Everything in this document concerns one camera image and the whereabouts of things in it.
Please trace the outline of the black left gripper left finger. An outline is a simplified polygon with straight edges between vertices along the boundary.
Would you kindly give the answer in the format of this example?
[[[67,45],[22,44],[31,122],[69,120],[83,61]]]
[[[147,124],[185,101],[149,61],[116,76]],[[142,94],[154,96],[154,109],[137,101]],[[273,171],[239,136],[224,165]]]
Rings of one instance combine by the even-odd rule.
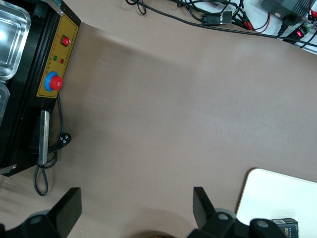
[[[10,230],[6,230],[1,224],[0,236],[2,238],[66,238],[81,214],[81,188],[72,187],[48,212],[34,214]]]

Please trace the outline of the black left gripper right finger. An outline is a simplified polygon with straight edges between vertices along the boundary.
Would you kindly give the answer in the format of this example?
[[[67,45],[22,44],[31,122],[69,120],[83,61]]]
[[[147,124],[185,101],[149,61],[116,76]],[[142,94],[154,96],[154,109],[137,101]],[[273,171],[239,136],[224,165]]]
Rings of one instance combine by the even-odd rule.
[[[225,211],[216,211],[203,187],[193,188],[193,214],[197,223],[190,238],[284,238],[271,220],[257,218],[249,225]]]

